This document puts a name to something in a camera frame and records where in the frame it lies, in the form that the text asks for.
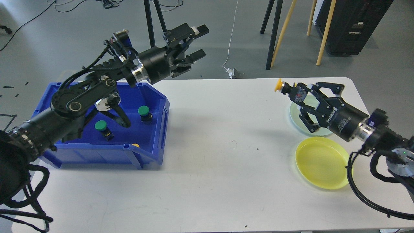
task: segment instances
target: yellow plate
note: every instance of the yellow plate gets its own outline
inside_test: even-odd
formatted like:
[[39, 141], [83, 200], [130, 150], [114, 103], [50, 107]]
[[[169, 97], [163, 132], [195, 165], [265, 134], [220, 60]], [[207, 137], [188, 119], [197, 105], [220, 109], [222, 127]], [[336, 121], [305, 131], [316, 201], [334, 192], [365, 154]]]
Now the yellow plate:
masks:
[[338, 143], [323, 137], [303, 140], [296, 149], [296, 165], [312, 184], [339, 189], [348, 184], [348, 153]]

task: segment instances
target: white table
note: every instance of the white table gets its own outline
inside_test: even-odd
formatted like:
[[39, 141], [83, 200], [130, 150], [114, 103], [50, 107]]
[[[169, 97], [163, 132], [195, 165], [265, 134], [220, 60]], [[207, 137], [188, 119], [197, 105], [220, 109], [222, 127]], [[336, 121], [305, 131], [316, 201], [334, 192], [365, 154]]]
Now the white table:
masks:
[[[345, 84], [343, 98], [367, 112], [348, 78], [286, 78], [284, 81]], [[327, 191], [309, 184], [294, 160], [306, 135], [290, 122], [277, 79], [164, 80], [154, 87], [170, 103], [164, 165], [50, 168], [39, 197], [54, 218], [51, 232], [170, 233], [412, 228], [367, 207], [349, 186]], [[347, 152], [362, 142], [342, 141]], [[354, 179], [385, 207], [414, 212], [400, 184], [386, 184], [359, 158]], [[379, 171], [385, 169], [380, 163]], [[40, 174], [33, 177], [40, 180]], [[13, 224], [13, 232], [35, 232]]]

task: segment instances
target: black tape mark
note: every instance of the black tape mark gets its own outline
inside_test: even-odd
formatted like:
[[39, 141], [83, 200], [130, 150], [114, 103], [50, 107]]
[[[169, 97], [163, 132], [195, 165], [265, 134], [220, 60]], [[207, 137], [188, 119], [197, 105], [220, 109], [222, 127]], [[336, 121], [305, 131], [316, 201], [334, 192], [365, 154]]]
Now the black tape mark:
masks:
[[10, 122], [7, 124], [6, 128], [4, 128], [4, 130], [3, 130], [3, 131], [6, 131], [7, 128], [12, 124], [13, 120], [17, 117], [17, 114], [16, 115], [0, 114], [0, 116], [3, 116], [3, 117], [12, 117], [12, 119], [10, 120]]

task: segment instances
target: plate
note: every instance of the plate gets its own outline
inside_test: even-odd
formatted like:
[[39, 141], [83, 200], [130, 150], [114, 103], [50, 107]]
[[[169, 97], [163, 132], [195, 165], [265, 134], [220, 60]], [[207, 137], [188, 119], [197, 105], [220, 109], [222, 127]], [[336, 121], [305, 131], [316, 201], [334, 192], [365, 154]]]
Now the plate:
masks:
[[310, 137], [296, 148], [296, 165], [310, 183], [323, 189], [348, 184], [349, 154], [338, 143], [324, 137]]
[[[305, 104], [312, 106], [316, 108], [319, 105], [318, 100], [313, 95], [307, 95], [305, 98]], [[327, 136], [332, 134], [331, 131], [327, 128], [319, 128], [314, 133], [309, 132], [308, 128], [305, 126], [305, 124], [302, 122], [302, 120], [299, 118], [299, 114], [301, 111], [298, 109], [299, 105], [292, 102], [290, 105], [289, 113], [290, 113], [290, 119], [293, 121], [293, 124], [296, 126], [299, 131], [302, 133], [308, 135], [308, 136]], [[313, 122], [317, 123], [316, 117], [312, 114], [309, 114], [309, 117], [312, 119]]]

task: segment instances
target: white cable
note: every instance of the white cable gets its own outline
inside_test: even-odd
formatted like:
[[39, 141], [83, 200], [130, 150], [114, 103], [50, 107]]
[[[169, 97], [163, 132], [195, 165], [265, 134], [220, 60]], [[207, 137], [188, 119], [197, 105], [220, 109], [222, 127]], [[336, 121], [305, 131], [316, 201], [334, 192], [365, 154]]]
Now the white cable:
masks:
[[162, 12], [167, 12], [167, 11], [172, 11], [172, 10], [174, 10], [175, 8], [177, 8], [177, 6], [180, 4], [180, 0], [177, 0], [177, 4], [175, 5], [175, 7], [173, 7], [172, 9], [170, 9], [170, 10], [161, 10]]
[[172, 11], [172, 10], [174, 10], [175, 8], [177, 8], [177, 6], [180, 4], [180, 0], [177, 0], [177, 4], [176, 4], [176, 6], [173, 8], [173, 9], [170, 9], [170, 10], [161, 10], [161, 11], [163, 11], [163, 12], [167, 12], [167, 11]]
[[224, 62], [224, 64], [222, 65], [222, 67], [223, 67], [224, 69], [226, 69], [226, 70], [227, 70], [227, 68], [226, 68], [226, 67], [224, 67], [224, 65], [227, 63], [227, 60], [229, 59], [231, 37], [233, 36], [234, 23], [236, 22], [236, 11], [237, 11], [237, 5], [238, 5], [238, 0], [237, 0], [237, 3], [236, 3], [236, 9], [234, 10], [233, 28], [231, 29], [231, 34], [230, 34], [229, 49], [227, 50], [227, 59], [226, 59], [226, 61]]
[[61, 4], [56, 4], [56, 2], [55, 3], [50, 3], [49, 2], [49, 0], [46, 0], [46, 3], [47, 4], [49, 4], [49, 5], [55, 5], [55, 6], [60, 6], [60, 5], [64, 5], [64, 4], [66, 4], [66, 3], [70, 3], [70, 2], [73, 2], [73, 0], [69, 0], [69, 2], [65, 2], [65, 3], [61, 3]]

